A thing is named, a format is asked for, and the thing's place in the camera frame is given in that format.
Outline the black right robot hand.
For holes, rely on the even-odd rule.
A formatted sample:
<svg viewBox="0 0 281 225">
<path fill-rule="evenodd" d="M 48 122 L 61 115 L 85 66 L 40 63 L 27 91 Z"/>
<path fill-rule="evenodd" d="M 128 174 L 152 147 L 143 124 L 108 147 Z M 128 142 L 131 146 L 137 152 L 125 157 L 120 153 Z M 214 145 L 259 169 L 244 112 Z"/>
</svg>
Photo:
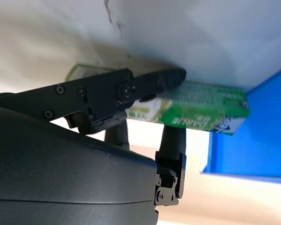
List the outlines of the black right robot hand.
<svg viewBox="0 0 281 225">
<path fill-rule="evenodd" d="M 0 93 L 0 225 L 155 225 L 183 196 L 186 130 L 164 126 L 151 159 L 130 150 L 126 110 L 185 77 L 86 67 Z"/>
</svg>

